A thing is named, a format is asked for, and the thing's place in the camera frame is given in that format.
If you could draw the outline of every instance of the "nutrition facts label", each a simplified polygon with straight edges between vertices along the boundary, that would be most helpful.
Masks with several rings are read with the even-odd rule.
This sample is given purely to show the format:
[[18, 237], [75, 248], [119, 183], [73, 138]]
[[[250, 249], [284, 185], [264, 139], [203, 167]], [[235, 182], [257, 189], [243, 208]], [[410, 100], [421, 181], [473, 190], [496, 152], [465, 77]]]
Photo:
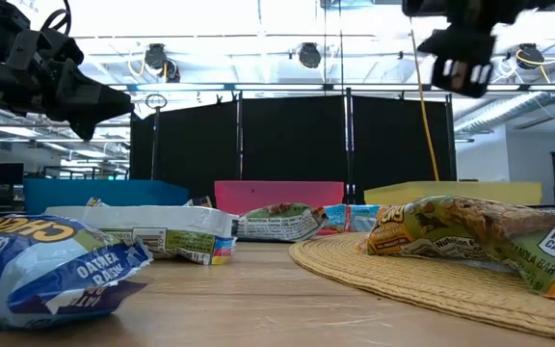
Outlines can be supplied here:
[[418, 239], [402, 246], [404, 254], [428, 257], [442, 256], [465, 259], [487, 259], [483, 249], [471, 238], [442, 237], [432, 242], [428, 239]]
[[243, 218], [239, 221], [239, 236], [297, 241], [314, 233], [319, 223], [309, 210], [300, 216], [280, 218]]

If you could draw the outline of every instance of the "black backdrop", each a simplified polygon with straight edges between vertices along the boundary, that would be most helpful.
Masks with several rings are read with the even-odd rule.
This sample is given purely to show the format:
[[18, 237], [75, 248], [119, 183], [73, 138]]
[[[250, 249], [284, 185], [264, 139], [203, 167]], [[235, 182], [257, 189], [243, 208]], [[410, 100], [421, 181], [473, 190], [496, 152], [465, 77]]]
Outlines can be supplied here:
[[[153, 122], [151, 116], [133, 124], [131, 178], [151, 177]], [[214, 182], [238, 179], [236, 102], [163, 112], [159, 132], [157, 179], [214, 203]]]
[[[440, 180], [456, 180], [451, 113], [425, 103]], [[435, 180], [420, 101], [353, 96], [356, 202], [363, 191], [409, 181]]]
[[[216, 180], [351, 182], [357, 187], [357, 203], [364, 203], [366, 189], [434, 180], [419, 101], [362, 96], [352, 98], [349, 179], [343, 102], [342, 96], [246, 99], [239, 110], [231, 102], [164, 112], [157, 179], [214, 202]], [[426, 102], [426, 110], [440, 179], [455, 180], [451, 112], [438, 102]], [[133, 179], [151, 177], [153, 122], [153, 116], [132, 122]], [[243, 134], [241, 153], [238, 130]]]
[[346, 182], [343, 98], [243, 101], [243, 179]]

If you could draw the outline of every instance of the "robotic arm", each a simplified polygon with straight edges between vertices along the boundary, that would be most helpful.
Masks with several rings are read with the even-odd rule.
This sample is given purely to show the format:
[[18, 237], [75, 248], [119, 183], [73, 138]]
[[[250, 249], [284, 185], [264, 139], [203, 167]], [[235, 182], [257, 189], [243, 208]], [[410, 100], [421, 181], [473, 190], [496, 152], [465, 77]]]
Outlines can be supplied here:
[[[83, 75], [83, 52], [67, 36], [71, 16], [59, 10], [47, 22], [67, 13], [53, 28], [30, 30], [30, 21], [14, 5], [0, 0], [0, 109], [20, 116], [41, 113], [67, 120], [83, 140], [93, 137], [101, 121], [133, 112], [130, 95]], [[67, 24], [66, 34], [57, 31]]]
[[555, 0], [404, 0], [409, 16], [444, 15], [451, 25], [437, 30], [418, 50], [437, 56], [432, 84], [445, 91], [483, 96], [491, 78], [489, 61], [496, 23], [514, 24], [524, 10], [545, 8]]

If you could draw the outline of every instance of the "round straw mat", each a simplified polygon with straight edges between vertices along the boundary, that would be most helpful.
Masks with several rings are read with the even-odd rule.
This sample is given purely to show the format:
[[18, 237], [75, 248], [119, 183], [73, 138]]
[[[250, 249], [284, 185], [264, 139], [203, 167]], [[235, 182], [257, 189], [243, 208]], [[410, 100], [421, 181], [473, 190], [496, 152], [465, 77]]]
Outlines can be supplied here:
[[555, 337], [555, 300], [533, 294], [515, 274], [433, 259], [360, 254], [365, 235], [348, 233], [293, 245], [305, 269], [331, 280], [460, 317]]

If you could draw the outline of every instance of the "wooden tabletop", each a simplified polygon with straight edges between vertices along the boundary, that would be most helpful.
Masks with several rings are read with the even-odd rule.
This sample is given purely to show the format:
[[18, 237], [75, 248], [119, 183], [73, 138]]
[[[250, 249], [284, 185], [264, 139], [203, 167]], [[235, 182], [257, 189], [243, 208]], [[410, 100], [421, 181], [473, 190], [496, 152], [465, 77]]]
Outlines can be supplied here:
[[528, 346], [555, 340], [395, 302], [313, 275], [288, 245], [239, 243], [233, 262], [156, 260], [153, 279], [115, 314], [0, 346]]

